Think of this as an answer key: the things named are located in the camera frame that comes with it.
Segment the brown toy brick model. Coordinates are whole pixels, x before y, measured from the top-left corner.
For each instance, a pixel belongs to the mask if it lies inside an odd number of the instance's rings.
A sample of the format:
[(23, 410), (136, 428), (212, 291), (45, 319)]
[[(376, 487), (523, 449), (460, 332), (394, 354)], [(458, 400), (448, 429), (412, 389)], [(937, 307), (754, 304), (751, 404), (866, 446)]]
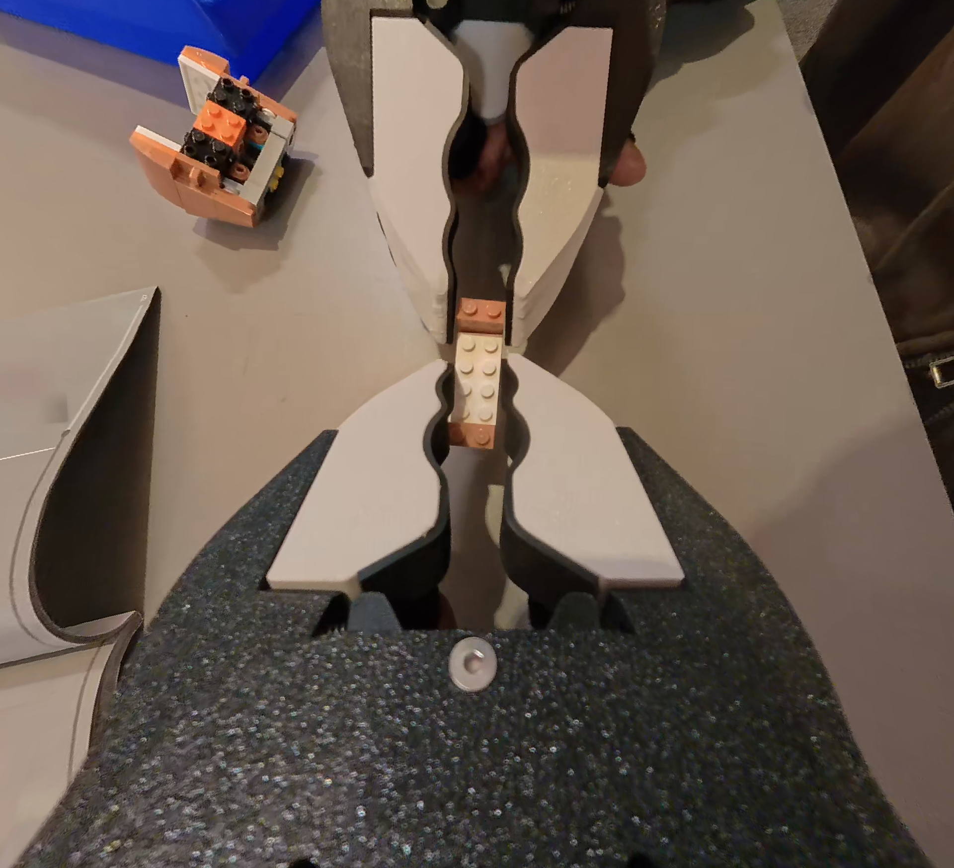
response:
[(195, 121), (180, 143), (137, 127), (130, 143), (139, 164), (189, 215), (253, 228), (284, 175), (297, 115), (234, 78), (215, 53), (184, 47), (177, 62)]

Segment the long orange studded plate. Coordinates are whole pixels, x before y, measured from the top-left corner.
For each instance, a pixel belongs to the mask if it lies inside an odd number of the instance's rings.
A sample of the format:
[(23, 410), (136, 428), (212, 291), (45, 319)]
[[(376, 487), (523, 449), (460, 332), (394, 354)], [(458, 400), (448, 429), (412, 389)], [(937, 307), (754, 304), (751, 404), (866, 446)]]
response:
[(456, 313), (451, 445), (492, 449), (500, 412), (506, 304), (462, 298)]

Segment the grey instruction booklet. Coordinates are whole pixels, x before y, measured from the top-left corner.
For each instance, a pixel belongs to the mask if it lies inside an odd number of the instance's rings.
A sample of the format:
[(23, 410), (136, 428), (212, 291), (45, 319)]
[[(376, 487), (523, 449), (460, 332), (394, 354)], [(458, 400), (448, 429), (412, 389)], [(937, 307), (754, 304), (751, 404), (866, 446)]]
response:
[(160, 295), (2, 322), (2, 776), (58, 795), (141, 624)]

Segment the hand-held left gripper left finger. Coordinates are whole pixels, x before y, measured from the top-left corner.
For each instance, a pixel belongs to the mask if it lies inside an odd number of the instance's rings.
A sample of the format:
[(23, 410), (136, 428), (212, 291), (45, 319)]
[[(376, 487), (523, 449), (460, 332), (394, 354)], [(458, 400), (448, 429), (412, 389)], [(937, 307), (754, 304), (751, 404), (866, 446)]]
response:
[(447, 572), (447, 362), (346, 419), (267, 573), (273, 589), (429, 591)]

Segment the grey desk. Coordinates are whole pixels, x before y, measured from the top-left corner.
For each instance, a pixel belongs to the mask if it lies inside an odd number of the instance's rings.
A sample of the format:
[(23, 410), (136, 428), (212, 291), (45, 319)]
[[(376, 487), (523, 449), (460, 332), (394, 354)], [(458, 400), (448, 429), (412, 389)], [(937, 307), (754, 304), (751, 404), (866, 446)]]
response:
[[(952, 866), (952, 513), (776, 0), (670, 12), (609, 191), (528, 356), (634, 429), (778, 581), (911, 834)], [(264, 233), (144, 181), (172, 67), (2, 15), (2, 317), (161, 289), (144, 604), (432, 343), (379, 228), (318, 21), (261, 85), (300, 116)]]

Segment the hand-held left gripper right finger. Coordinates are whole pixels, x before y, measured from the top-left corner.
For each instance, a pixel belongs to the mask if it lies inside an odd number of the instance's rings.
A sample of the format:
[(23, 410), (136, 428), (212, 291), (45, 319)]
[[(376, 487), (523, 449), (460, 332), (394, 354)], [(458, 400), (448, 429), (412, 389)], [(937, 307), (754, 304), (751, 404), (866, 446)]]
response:
[(503, 561), (520, 588), (671, 588), (684, 573), (613, 421), (507, 360)]

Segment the tan two-stud brick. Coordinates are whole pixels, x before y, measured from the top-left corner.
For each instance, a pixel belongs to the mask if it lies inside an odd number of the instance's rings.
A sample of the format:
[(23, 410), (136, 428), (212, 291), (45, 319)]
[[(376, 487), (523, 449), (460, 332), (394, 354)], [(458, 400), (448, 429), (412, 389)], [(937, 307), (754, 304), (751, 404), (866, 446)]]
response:
[(506, 323), (506, 302), (469, 298), (459, 300), (456, 327), (461, 333), (504, 337)]

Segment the person's right hand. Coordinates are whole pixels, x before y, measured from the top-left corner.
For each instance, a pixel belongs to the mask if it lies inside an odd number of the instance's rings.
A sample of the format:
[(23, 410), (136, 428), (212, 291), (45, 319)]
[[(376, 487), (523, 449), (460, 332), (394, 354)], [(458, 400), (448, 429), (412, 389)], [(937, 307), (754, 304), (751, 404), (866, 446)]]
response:
[[(504, 121), (490, 124), (486, 129), (483, 149), (471, 173), (451, 180), (457, 194), (487, 194), (498, 184), (507, 166), (513, 161), (507, 126)], [(647, 173), (646, 161), (632, 137), (625, 141), (619, 159), (610, 177), (615, 186), (628, 187), (639, 183)]]

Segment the white studded plate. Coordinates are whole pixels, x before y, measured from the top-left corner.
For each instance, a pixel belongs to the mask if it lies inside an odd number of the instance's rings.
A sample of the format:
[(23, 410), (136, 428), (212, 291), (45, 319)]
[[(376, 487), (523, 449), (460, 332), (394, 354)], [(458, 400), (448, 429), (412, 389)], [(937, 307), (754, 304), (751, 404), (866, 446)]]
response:
[(503, 350), (499, 335), (458, 333), (452, 422), (495, 426)]

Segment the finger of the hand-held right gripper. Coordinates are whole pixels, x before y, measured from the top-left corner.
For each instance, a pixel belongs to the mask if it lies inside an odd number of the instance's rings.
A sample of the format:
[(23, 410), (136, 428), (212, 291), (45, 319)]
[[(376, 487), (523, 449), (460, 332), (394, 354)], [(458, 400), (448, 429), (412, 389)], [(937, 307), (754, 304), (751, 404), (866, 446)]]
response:
[(468, 108), (469, 80), (447, 39), (415, 17), (374, 16), (371, 42), (372, 199), (415, 310), (446, 344), (446, 246), (456, 217), (447, 159)]
[(590, 229), (599, 186), (613, 31), (566, 27), (520, 63), (514, 113), (528, 149), (516, 206), (522, 254), (513, 278), (511, 345), (550, 311)]

